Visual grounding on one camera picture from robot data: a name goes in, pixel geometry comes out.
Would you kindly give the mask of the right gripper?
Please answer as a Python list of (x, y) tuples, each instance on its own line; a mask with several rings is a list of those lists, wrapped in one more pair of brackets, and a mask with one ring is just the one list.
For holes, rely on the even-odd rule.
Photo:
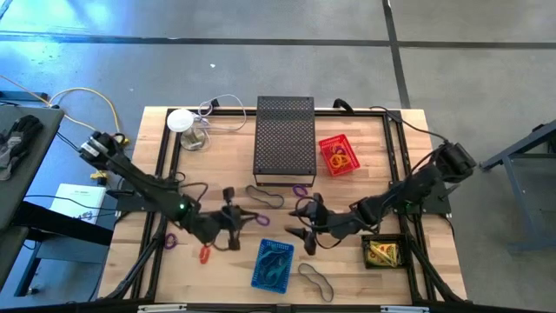
[[(342, 242), (342, 238), (339, 235), (334, 235), (333, 231), (339, 230), (343, 221), (335, 212), (325, 207), (321, 194), (313, 194), (311, 200), (303, 208), (292, 210), (288, 214), (308, 219), (309, 230), (303, 228), (285, 228), (285, 231), (303, 240), (304, 249), (310, 256), (315, 255), (317, 247), (330, 250)], [(328, 246), (320, 243), (318, 236), (324, 233), (328, 233), (331, 237), (335, 238), (336, 242)]]

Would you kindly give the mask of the blue gray metal table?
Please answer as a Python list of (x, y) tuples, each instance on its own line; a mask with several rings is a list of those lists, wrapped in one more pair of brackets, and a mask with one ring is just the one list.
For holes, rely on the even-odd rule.
[(556, 249), (556, 119), (480, 163), (504, 167), (521, 211), (525, 238), (507, 245), (512, 253)]

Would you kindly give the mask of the blue gray metal stand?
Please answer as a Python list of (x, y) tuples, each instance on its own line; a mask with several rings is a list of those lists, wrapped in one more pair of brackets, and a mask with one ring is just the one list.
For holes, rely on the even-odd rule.
[(19, 302), (84, 301), (94, 296), (109, 248), (60, 237), (23, 244), (4, 287)]

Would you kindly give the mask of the dark gray side table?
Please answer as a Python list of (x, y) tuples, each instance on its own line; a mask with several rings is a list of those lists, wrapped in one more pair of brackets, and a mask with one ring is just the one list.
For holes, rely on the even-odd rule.
[(23, 106), (0, 107), (0, 130), (9, 130), (20, 117), (32, 115), (43, 125), (36, 139), (31, 140), (30, 153), (16, 167), (7, 181), (0, 181), (0, 231), (11, 224), (27, 193), (63, 118), (60, 110)]

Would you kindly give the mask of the gray black work gloves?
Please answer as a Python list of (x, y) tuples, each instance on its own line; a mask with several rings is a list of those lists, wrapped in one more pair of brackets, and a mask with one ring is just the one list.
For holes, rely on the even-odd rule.
[(0, 181), (11, 178), (42, 129), (43, 124), (37, 117), (27, 115), (18, 118), (8, 131), (0, 132)]

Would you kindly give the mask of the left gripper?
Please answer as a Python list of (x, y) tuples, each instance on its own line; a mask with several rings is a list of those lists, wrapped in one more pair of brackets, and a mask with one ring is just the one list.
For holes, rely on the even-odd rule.
[(260, 214), (253, 211), (241, 210), (239, 205), (233, 204), (233, 197), (235, 196), (235, 189), (233, 187), (225, 188), (222, 191), (222, 195), (225, 205), (222, 207), (221, 213), (227, 220), (227, 230), (229, 233), (228, 249), (239, 250), (241, 248), (239, 239), (241, 229), (251, 230), (261, 227), (256, 219), (242, 220), (242, 216), (257, 218)]

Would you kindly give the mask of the black plastic basket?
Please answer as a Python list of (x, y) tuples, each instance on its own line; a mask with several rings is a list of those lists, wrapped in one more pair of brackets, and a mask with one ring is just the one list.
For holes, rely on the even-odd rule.
[[(398, 245), (398, 260), (399, 265), (395, 268), (389, 266), (388, 264), (383, 262), (382, 266), (371, 266), (367, 263), (367, 249), (372, 248), (372, 242), (380, 242), (380, 243), (396, 243)], [(407, 268), (411, 263), (411, 257), (409, 255), (410, 249), (407, 247), (407, 243), (405, 237), (402, 235), (393, 235), (393, 234), (386, 234), (386, 235), (364, 235), (361, 237), (361, 247), (363, 252), (363, 259), (364, 264), (367, 269), (399, 269), (399, 268)]]

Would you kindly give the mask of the red plastic basket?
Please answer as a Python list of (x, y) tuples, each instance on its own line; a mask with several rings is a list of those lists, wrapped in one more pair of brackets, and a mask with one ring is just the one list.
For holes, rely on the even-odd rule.
[(321, 155), (331, 176), (340, 176), (360, 168), (354, 150), (344, 134), (320, 140)]

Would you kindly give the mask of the black bench bar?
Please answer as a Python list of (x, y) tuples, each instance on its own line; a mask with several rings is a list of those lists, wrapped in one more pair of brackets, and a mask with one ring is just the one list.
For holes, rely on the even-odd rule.
[(25, 201), (17, 209), (12, 223), (104, 246), (110, 246), (113, 235), (112, 230)]

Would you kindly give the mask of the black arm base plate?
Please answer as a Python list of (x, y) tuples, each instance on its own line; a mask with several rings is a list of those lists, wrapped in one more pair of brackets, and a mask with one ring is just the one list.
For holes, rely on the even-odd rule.
[(181, 200), (176, 190), (134, 180), (123, 181), (119, 190), (108, 190), (107, 195), (117, 200), (116, 208), (120, 211), (164, 212), (179, 205)]
[(455, 191), (460, 185), (451, 184), (446, 186), (445, 183), (435, 184), (431, 191), (420, 200), (407, 200), (403, 204), (396, 204), (393, 211), (397, 214), (405, 215), (449, 215), (452, 210), (449, 202), (449, 195)]

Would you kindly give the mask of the silver edge bracket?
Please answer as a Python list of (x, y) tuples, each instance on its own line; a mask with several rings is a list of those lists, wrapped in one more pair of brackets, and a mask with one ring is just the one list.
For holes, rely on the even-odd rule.
[(430, 309), (420, 306), (384, 305), (381, 306), (381, 313), (430, 313)]
[(188, 310), (186, 303), (164, 303), (140, 305), (136, 313), (182, 313)]

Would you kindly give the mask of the white booklet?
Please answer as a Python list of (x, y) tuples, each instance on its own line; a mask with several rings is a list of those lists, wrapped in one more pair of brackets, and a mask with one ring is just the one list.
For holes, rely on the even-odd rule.
[(106, 188), (62, 183), (54, 195), (50, 210), (96, 224)]

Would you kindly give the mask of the black perforated metal shelf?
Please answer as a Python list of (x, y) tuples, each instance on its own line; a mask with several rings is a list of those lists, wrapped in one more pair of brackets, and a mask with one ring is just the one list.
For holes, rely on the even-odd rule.
[(259, 186), (311, 187), (317, 174), (314, 99), (257, 97), (253, 175)]

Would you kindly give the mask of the black aluminium table frame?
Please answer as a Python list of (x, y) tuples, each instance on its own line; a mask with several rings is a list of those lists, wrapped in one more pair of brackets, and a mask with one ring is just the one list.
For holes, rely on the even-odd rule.
[[(186, 191), (200, 197), (204, 210), (222, 206), (222, 191), (235, 189), (235, 202), (270, 219), (267, 227), (243, 230), (241, 248), (225, 251), (228, 234), (218, 236), (208, 261), (202, 263), (201, 244), (184, 231), (177, 232), (178, 244), (162, 252), (155, 300), (157, 303), (197, 304), (323, 304), (318, 290), (298, 272), (290, 271), (288, 288), (279, 294), (256, 289), (251, 284), (255, 259), (262, 239), (290, 243), (295, 248), (294, 264), (309, 263), (326, 276), (334, 287), (335, 305), (406, 305), (411, 301), (408, 276), (402, 269), (369, 270), (363, 262), (361, 239), (346, 237), (330, 250), (318, 247), (308, 255), (299, 238), (288, 234), (286, 226), (299, 221), (288, 213), (297, 200), (293, 191), (279, 188), (285, 198), (280, 209), (270, 209), (249, 198), (245, 187), (254, 182), (252, 172), (255, 118), (244, 117), (236, 109), (218, 108), (210, 121), (211, 144), (201, 152), (188, 152), (175, 146), (175, 135), (165, 133), (167, 109), (144, 110), (133, 152), (133, 163), (148, 173), (158, 161), (166, 170), (176, 170), (186, 182)], [(397, 128), (382, 110), (356, 109), (352, 113), (322, 109), (315, 114), (315, 134), (325, 139), (344, 134), (360, 162), (360, 168), (342, 176), (330, 176), (324, 162), (317, 164), (314, 191), (326, 206), (342, 212), (359, 199), (383, 193), (395, 177), (404, 177), (404, 163), (418, 163), (432, 148), (427, 121), (422, 110), (403, 110), (406, 125)]]

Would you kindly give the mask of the white dome desk lamp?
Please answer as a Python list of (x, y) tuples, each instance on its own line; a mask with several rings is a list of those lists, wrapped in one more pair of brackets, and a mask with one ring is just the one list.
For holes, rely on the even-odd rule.
[(208, 143), (208, 135), (197, 125), (197, 120), (196, 114), (185, 109), (173, 110), (167, 117), (167, 126), (178, 135), (179, 143), (185, 150), (202, 150)]

